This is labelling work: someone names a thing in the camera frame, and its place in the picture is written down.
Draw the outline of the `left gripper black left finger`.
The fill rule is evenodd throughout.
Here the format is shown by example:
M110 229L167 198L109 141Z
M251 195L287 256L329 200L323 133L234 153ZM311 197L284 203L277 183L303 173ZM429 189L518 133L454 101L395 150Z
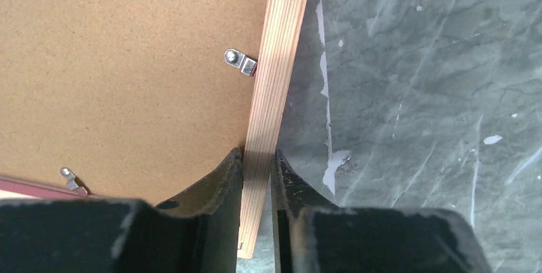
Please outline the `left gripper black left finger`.
M2 272L234 272L242 153L151 206L140 199L4 199Z

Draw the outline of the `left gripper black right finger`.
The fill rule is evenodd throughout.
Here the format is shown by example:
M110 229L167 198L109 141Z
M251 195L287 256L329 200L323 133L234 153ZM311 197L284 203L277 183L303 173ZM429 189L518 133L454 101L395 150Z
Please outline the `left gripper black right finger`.
M438 208L339 207L276 151L270 174L277 272L490 272L472 227Z

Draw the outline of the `pink picture frame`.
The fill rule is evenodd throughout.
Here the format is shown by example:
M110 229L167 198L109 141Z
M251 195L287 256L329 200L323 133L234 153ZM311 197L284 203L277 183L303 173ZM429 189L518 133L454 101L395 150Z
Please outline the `pink picture frame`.
M151 206L242 153L253 250L307 0L1 0L1 174ZM257 61L253 77L228 49Z

